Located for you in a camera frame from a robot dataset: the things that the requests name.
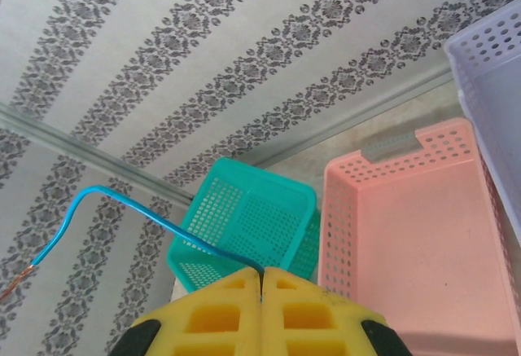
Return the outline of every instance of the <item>yellow foam block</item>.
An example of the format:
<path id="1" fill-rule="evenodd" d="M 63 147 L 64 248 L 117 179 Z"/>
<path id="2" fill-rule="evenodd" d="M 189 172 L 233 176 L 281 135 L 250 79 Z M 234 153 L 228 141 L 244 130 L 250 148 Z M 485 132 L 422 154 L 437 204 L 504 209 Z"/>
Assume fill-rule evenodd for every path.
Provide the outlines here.
<path id="1" fill-rule="evenodd" d="M 361 322 L 385 320 L 284 270 L 244 269 L 138 319 L 160 329 L 146 356 L 376 356 Z"/>

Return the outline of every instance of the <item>teal plastic basket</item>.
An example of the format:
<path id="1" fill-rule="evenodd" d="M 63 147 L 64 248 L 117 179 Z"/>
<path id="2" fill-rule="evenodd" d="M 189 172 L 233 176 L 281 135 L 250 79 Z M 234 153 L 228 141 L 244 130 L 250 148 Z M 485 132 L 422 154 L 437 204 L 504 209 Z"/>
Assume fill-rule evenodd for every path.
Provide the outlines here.
<path id="1" fill-rule="evenodd" d="M 210 169 L 181 227 L 209 244 L 308 279 L 318 260 L 320 213 L 303 183 L 221 158 Z M 174 238 L 167 261 L 188 292 L 244 265 Z"/>

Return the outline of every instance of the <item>basket handle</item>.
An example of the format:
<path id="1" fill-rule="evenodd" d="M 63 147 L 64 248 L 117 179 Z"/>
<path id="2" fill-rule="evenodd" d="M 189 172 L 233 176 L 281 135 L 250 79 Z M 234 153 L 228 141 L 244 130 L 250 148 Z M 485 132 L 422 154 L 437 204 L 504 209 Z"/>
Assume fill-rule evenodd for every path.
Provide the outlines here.
<path id="1" fill-rule="evenodd" d="M 369 144 L 361 149 L 361 154 L 370 163 L 381 163 L 422 149 L 423 145 L 413 131 Z"/>

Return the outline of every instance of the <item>lavender plastic basket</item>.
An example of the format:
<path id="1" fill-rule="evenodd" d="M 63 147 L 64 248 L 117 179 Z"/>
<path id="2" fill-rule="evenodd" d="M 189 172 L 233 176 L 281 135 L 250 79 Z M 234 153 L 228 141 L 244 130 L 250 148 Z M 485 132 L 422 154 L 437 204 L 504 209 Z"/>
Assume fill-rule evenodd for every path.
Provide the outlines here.
<path id="1" fill-rule="evenodd" d="M 445 44 L 459 102 L 521 240 L 521 0 Z"/>

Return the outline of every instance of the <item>wire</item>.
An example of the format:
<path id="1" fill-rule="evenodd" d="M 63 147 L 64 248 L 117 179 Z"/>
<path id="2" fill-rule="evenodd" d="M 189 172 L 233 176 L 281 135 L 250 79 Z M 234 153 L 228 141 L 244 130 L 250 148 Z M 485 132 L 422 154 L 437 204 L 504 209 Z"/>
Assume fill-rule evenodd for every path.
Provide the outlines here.
<path id="1" fill-rule="evenodd" d="M 33 262 L 31 262 L 31 265 L 36 266 L 40 262 L 42 262 L 42 260 L 46 257 L 46 255 L 49 254 L 49 252 L 52 250 L 52 248 L 59 242 L 59 240 L 61 239 L 63 234 L 65 234 L 65 231 L 67 230 L 67 228 L 72 220 L 72 216 L 74 216 L 74 213 L 76 212 L 77 206 L 85 198 L 85 196 L 89 195 L 90 193 L 102 193 L 106 196 L 111 197 L 114 200 L 120 201 L 122 204 L 125 204 L 126 206 L 142 213 L 147 218 L 150 218 L 154 222 L 156 222 L 159 225 L 161 225 L 162 227 L 166 228 L 168 231 L 174 233 L 175 235 L 180 236 L 187 242 L 190 242 L 193 245 L 195 245 L 199 248 L 202 248 L 204 251 L 211 253 L 214 256 L 226 257 L 231 260 L 240 262 L 246 266 L 251 266 L 257 272 L 259 272 L 260 276 L 262 276 L 264 274 L 264 267 L 261 264 L 259 264 L 258 262 L 255 262 L 255 261 L 251 260 L 250 258 L 241 256 L 241 255 L 238 255 L 235 253 L 227 252 L 225 250 L 212 246 L 211 244 L 200 239 L 199 237 L 191 234 L 190 232 L 188 232 L 186 230 L 183 230 L 181 227 L 178 227 L 178 226 L 174 225 L 173 223 L 169 222 L 168 220 L 162 218 L 157 213 L 150 211 L 150 209 L 148 209 L 147 207 L 145 207 L 142 204 L 139 204 L 137 201 L 132 200 L 131 198 L 124 196 L 124 195 L 118 193 L 117 191 L 113 191 L 112 189 L 101 186 L 101 185 L 87 187 L 78 193 L 78 195 L 74 198 L 70 207 L 68 208 L 67 214 L 65 215 L 65 218 L 63 219 L 62 226 L 59 228 L 58 232 L 53 237 L 53 239 L 47 244 L 47 246 L 36 256 L 36 258 L 33 259 Z"/>

